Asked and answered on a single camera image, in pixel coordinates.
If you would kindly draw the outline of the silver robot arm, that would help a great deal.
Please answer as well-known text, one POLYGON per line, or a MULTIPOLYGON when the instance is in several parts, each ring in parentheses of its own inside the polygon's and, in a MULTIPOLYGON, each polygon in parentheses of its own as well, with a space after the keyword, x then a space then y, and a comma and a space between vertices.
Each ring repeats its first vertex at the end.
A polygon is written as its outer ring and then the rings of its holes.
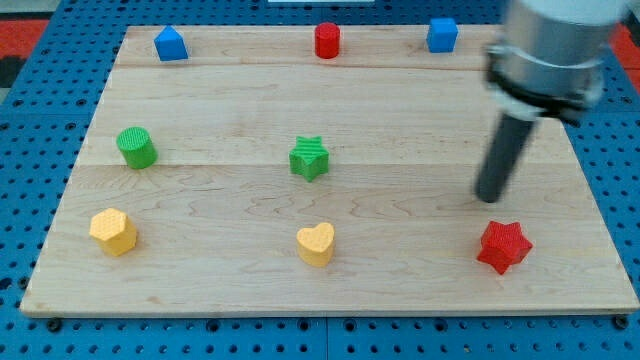
POLYGON ((511 0, 487 46, 486 81, 501 113, 576 124, 603 94, 604 52, 626 0, 511 0))

